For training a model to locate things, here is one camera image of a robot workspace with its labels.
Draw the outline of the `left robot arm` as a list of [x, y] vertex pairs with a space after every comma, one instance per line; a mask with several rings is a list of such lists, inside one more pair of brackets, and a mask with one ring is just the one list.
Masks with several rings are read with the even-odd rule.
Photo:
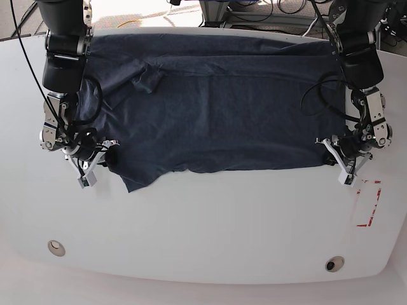
[[317, 91], [322, 91], [324, 83], [337, 81], [350, 89], [351, 102], [359, 111], [354, 118], [336, 110], [345, 120], [355, 122], [354, 129], [322, 141], [328, 162], [341, 168], [339, 182], [347, 186], [355, 184], [357, 171], [373, 157], [370, 150], [383, 149], [392, 140], [384, 114], [385, 98], [377, 87], [384, 73], [376, 48], [376, 27], [388, 5], [388, 1], [333, 1], [328, 17], [319, 17], [339, 57], [342, 76], [326, 74]]

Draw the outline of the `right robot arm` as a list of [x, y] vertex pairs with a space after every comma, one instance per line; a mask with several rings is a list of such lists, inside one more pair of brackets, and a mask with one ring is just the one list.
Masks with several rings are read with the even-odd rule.
[[[47, 151], [62, 151], [72, 165], [82, 188], [95, 185], [94, 169], [107, 164], [109, 149], [115, 140], [99, 140], [91, 126], [102, 108], [99, 81], [86, 76], [88, 47], [93, 38], [92, 7], [89, 1], [37, 1], [48, 28], [45, 39], [46, 62], [43, 86], [45, 121], [39, 139]], [[96, 111], [89, 118], [77, 120], [78, 92], [83, 81], [97, 90]]]

